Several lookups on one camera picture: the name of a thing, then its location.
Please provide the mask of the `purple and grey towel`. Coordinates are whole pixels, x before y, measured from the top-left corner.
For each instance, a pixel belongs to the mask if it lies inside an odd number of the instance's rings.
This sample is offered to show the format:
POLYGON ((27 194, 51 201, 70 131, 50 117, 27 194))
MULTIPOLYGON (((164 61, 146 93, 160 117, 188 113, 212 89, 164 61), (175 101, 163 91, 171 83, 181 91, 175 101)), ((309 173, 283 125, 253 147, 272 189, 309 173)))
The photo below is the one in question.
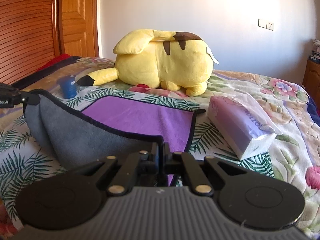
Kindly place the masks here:
POLYGON ((48 91, 32 91, 39 102, 25 104, 23 114, 33 137, 67 170, 114 155, 119 160, 140 150, 187 152, 196 119, 205 109, 188 111, 170 106, 103 96, 82 110, 66 106, 48 91))

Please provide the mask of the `wooden wardrobe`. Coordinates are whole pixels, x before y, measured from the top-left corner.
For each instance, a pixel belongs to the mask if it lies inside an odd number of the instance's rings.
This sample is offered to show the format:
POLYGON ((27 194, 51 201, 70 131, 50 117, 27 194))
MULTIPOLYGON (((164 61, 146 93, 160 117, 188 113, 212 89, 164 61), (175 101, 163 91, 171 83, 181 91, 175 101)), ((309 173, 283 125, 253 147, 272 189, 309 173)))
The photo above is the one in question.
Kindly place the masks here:
POLYGON ((97 57, 97 0, 1 0, 1 82, 62 54, 97 57))

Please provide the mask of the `yellow pikachu plush toy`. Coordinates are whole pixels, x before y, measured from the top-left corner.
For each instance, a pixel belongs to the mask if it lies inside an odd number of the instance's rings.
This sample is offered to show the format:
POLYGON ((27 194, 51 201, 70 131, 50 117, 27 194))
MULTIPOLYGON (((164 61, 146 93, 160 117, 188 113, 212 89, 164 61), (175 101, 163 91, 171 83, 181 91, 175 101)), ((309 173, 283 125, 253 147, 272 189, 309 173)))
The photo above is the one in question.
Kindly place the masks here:
POLYGON ((134 30, 116 44, 113 53, 113 68, 91 72, 77 84, 100 86, 120 79, 173 92, 184 88, 188 96, 198 96, 206 91, 218 63, 202 38, 184 31, 134 30))

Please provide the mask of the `palm leaf print cloth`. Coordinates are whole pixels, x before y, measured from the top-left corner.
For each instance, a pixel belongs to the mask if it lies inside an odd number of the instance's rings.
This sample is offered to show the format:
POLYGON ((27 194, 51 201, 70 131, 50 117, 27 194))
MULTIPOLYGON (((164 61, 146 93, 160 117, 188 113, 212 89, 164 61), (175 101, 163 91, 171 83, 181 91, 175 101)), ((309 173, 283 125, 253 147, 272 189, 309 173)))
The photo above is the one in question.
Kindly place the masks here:
MULTIPOLYGON (((52 94, 66 106, 79 111, 103 96, 133 99, 189 112, 208 107, 208 99, 206 98, 192 99, 179 92, 170 95, 161 89, 144 89, 142 87, 124 86, 123 89, 120 89, 78 86, 76 96, 71 99, 62 98, 62 92, 58 88, 52 90, 52 94)), ((7 128, 1 129, 1 197, 4 198, 4 205, 10 218, 17 219, 14 197, 22 187, 50 175, 60 174, 64 169, 37 144, 27 127, 22 108, 14 108, 14 114, 16 115, 14 118, 8 115, 1 117, 1 124, 6 121, 10 122, 7 128)), ((202 160, 205 155, 214 155, 260 174, 274 176, 268 152, 239 160, 205 114, 196 120, 190 152, 197 160, 202 160)))

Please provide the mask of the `red and dark blanket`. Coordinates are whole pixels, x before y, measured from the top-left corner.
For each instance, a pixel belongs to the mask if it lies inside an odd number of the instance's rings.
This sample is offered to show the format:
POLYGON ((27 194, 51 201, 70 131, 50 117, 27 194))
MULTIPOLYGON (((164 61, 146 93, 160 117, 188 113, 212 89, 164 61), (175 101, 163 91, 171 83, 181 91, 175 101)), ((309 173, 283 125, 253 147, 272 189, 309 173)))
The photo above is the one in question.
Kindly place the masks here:
POLYGON ((58 57, 53 58, 45 65, 36 70, 33 74, 28 75, 27 77, 22 78, 21 80, 16 81, 12 84, 12 87, 17 89, 24 89, 29 85, 41 80, 44 77, 52 74, 53 72, 69 65, 76 63, 78 59, 81 59, 80 56, 71 56, 69 54, 62 54, 58 57))

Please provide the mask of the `pink tissue pack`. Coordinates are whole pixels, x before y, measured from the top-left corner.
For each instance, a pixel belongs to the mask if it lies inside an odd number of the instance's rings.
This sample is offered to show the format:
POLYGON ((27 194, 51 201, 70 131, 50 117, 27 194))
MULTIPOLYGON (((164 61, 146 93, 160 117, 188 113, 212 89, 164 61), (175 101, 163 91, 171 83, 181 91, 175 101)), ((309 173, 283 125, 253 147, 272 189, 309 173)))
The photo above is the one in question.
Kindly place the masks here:
POLYGON ((248 93, 212 96, 207 115, 239 160, 266 153, 283 133, 248 93))

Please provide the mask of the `blue plastic cup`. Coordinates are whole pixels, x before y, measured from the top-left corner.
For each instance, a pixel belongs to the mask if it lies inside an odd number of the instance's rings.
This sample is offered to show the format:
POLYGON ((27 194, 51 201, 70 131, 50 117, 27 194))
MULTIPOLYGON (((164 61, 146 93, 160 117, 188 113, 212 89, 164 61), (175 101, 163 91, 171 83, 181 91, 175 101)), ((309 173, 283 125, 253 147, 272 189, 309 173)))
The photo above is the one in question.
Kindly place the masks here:
POLYGON ((58 79, 57 83, 59 84, 62 90, 62 95, 65 99, 70 99, 76 96, 76 83, 74 75, 64 76, 58 79))

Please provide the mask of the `wooden side cabinet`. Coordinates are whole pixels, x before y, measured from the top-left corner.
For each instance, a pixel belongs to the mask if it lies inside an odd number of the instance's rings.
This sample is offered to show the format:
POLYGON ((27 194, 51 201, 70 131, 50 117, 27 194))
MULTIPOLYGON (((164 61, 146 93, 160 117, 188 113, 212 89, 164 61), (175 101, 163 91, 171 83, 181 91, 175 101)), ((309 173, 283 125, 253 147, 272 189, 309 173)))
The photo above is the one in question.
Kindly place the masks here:
POLYGON ((311 60, 308 60, 306 63, 306 69, 302 85, 316 104, 319 104, 319 84, 319 64, 311 60))

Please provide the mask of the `floral bed blanket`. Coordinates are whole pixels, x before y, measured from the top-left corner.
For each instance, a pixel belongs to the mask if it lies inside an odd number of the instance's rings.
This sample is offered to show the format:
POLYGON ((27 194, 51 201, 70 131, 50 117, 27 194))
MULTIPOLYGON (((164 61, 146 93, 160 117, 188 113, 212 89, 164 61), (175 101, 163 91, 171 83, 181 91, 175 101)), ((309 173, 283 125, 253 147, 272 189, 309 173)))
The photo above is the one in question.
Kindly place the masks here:
MULTIPOLYGON (((114 81, 102 87, 129 86, 114 81)), ((208 80, 208 89, 198 96, 233 96, 247 92, 283 131, 276 137, 268 153, 274 178, 296 186, 306 201, 298 227, 312 239, 319 239, 319 118, 307 92, 297 84, 258 74, 215 70, 208 80)), ((16 117, 14 109, 1 110, 1 117, 16 117)), ((4 238, 21 228, 17 219, 8 216, 4 238)))

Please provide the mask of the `white wall switch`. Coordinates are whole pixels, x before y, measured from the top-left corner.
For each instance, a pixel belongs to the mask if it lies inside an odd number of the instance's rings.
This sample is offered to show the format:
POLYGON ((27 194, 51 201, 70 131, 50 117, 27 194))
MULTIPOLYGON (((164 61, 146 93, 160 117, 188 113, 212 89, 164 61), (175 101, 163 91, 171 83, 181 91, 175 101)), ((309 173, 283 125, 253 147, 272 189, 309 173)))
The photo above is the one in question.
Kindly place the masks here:
POLYGON ((258 20, 258 26, 273 31, 273 23, 271 21, 260 18, 258 20))

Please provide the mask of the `clutter pile on cabinet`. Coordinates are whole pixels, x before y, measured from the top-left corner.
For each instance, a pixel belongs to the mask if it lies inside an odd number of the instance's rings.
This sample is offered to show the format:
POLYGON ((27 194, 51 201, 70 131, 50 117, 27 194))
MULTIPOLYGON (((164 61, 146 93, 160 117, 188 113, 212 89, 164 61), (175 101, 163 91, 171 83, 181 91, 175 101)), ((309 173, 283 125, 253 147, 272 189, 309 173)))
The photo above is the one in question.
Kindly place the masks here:
POLYGON ((312 51, 309 60, 317 64, 320 63, 320 40, 313 40, 312 51))

